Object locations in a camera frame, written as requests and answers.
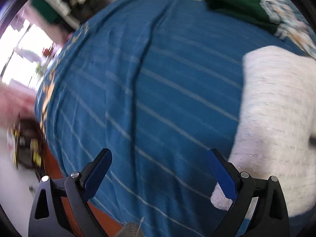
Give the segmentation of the blue striped bedspread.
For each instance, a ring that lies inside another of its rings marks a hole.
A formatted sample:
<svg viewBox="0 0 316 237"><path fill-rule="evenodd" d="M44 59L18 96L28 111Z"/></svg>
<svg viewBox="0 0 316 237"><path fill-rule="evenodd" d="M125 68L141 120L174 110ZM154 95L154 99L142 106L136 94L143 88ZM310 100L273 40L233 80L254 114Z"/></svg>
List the blue striped bedspread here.
<svg viewBox="0 0 316 237"><path fill-rule="evenodd" d="M82 25L38 90L35 114L61 171L103 148L113 162L92 203L146 236L210 236L207 154L230 155L243 56L290 40L194 0L117 0Z"/></svg>

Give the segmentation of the white fluffy sweater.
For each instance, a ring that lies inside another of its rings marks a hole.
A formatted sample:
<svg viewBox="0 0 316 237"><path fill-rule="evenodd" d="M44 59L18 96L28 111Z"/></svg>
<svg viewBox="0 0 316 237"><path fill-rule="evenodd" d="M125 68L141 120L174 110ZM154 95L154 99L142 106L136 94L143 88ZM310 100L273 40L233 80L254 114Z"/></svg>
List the white fluffy sweater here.
<svg viewBox="0 0 316 237"><path fill-rule="evenodd" d="M244 87L228 161L279 179L290 217L315 205L315 60L276 46L243 58Z"/></svg>

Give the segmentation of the green varsity jacket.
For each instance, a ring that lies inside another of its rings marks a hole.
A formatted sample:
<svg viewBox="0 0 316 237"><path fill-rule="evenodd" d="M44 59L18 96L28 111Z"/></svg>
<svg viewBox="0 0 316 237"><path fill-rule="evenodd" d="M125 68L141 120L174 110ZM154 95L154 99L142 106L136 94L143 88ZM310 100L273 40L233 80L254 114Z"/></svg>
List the green varsity jacket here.
<svg viewBox="0 0 316 237"><path fill-rule="evenodd" d="M275 34L281 18L268 0L205 0L209 9Z"/></svg>

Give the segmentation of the pink curtain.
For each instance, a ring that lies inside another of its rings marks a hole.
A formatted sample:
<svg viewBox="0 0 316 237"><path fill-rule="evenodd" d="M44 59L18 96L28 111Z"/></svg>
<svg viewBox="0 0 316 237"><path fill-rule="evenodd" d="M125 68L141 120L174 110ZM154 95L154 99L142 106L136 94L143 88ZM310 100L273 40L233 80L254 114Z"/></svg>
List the pink curtain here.
<svg viewBox="0 0 316 237"><path fill-rule="evenodd" d="M1 82L1 128L9 128L19 118L35 118L36 92L29 88L15 88Z"/></svg>

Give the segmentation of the dark box on floor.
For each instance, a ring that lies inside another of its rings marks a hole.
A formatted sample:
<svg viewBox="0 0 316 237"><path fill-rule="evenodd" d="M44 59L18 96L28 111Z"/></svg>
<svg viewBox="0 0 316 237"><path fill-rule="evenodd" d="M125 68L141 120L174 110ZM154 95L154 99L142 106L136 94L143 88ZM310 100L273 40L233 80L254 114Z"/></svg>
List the dark box on floor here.
<svg viewBox="0 0 316 237"><path fill-rule="evenodd" d="M41 174L44 170L44 136L40 125L31 118L18 119L7 131L8 149L13 164Z"/></svg>

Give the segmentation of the open shelf with folded clothes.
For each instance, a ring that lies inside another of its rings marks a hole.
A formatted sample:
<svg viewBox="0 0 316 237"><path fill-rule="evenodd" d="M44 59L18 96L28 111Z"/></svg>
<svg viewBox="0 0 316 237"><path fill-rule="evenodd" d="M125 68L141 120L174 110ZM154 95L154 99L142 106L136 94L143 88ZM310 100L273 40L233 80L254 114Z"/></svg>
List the open shelf with folded clothes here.
<svg viewBox="0 0 316 237"><path fill-rule="evenodd" d="M105 0L30 0L31 5L50 24L73 32L103 7Z"/></svg>

